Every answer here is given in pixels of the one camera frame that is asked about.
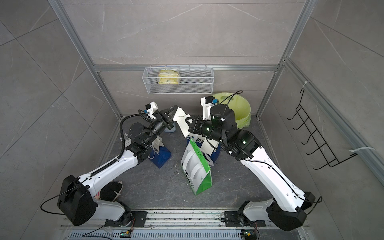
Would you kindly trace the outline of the green white paper bag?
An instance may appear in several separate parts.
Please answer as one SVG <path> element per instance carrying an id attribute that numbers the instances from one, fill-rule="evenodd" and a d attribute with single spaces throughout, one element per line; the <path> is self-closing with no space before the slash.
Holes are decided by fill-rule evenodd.
<path id="1" fill-rule="evenodd" d="M 190 139 L 181 160 L 182 170 L 195 195 L 212 186 L 211 167 L 194 139 Z"/>

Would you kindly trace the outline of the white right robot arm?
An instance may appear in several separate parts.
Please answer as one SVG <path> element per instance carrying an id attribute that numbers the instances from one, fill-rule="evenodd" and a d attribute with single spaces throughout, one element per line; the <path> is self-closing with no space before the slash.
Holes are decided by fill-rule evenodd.
<path id="1" fill-rule="evenodd" d="M 190 133 L 217 141 L 223 151 L 247 167 L 272 194 L 270 200 L 245 201 L 241 205 L 237 215 L 242 226 L 265 221 L 289 232 L 305 223 L 306 209 L 314 209 L 322 202 L 322 198 L 317 199 L 290 181 L 251 132 L 238 128 L 235 113 L 227 105 L 212 106 L 208 118 L 191 116 L 185 123 Z"/>

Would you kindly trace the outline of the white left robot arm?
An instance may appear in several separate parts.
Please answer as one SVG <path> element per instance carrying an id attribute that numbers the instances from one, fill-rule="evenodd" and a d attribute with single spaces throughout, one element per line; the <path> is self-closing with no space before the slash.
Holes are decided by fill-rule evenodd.
<path id="1" fill-rule="evenodd" d="M 132 221 L 131 209 L 120 201 L 95 199 L 95 195 L 125 171 L 146 160 L 151 145 L 165 129 L 173 128 L 178 106 L 151 113 L 148 126 L 141 123 L 131 125 L 128 132 L 130 145 L 122 142 L 120 153 L 98 167 L 79 177 L 70 175 L 63 180 L 57 206 L 74 226 L 90 220 L 108 220 L 125 227 Z"/>

